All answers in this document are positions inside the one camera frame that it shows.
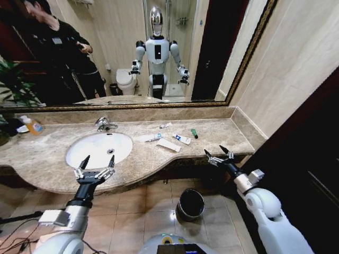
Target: white toothpaste tube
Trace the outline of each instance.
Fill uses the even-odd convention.
[[[167,128],[167,127],[170,127],[170,126],[172,126],[172,123],[166,123],[166,124],[160,125],[159,128],[163,129],[163,128]]]
[[[153,135],[150,139],[146,140],[145,142],[151,142],[151,141],[159,140],[162,138],[163,137],[161,136],[161,133],[158,133],[158,134]]]
[[[183,142],[185,144],[190,144],[191,143],[191,139],[190,138],[187,138],[187,137],[184,137],[184,136],[180,136],[180,135],[176,135],[176,134],[173,134],[173,137],[175,137],[180,142]]]
[[[167,147],[169,149],[172,149],[176,152],[179,152],[181,147],[180,146],[177,146],[176,144],[173,144],[172,142],[169,142],[168,140],[166,139],[160,139],[157,143],[158,146],[162,146],[162,147]]]

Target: door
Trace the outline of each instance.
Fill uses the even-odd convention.
[[[249,0],[210,0],[192,100],[214,99]]]
[[[259,168],[259,187],[281,201],[289,221],[314,253],[335,253],[339,226],[339,67],[243,166]],[[241,212],[260,251],[257,224]]]

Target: small tube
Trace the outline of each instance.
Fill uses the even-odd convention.
[[[170,126],[172,126],[172,123],[166,123],[166,124],[160,125],[159,128],[163,129],[163,128],[167,128],[167,127],[170,127]]]
[[[162,147],[166,147],[166,148],[169,148],[169,149],[172,149],[176,152],[179,152],[181,147],[180,146],[177,146],[176,144],[172,143],[172,142],[169,142],[168,140],[166,139],[160,139],[157,143],[158,146],[162,146]]]
[[[191,132],[192,132],[193,136],[197,139],[198,138],[197,131],[195,129],[191,129]]]
[[[152,138],[146,140],[145,142],[156,141],[156,140],[159,140],[159,139],[162,139],[162,138],[163,138],[163,136],[161,136],[161,133],[158,133],[158,134],[153,135]]]
[[[176,135],[176,134],[173,134],[173,137],[175,137],[180,142],[183,142],[185,144],[190,144],[191,143],[191,139],[190,138],[187,138],[187,137],[184,137],[184,136],[180,136],[180,135]]]

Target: drain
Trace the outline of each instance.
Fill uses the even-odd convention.
[[[111,155],[114,152],[115,152],[115,150],[113,148],[107,150],[107,154],[108,155]]]

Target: gold mirror frame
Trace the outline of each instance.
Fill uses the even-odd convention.
[[[243,75],[249,61],[259,43],[261,35],[272,15],[278,0],[267,0],[267,4],[259,19],[245,55],[232,82],[231,88],[224,102],[184,102],[184,103],[157,103],[157,104],[124,104],[124,105],[89,105],[89,106],[52,106],[52,107],[8,107],[0,108],[0,113],[33,113],[33,112],[60,112],[60,111],[93,111],[93,110],[126,110],[137,108],[175,108],[175,107],[218,107],[228,106]]]

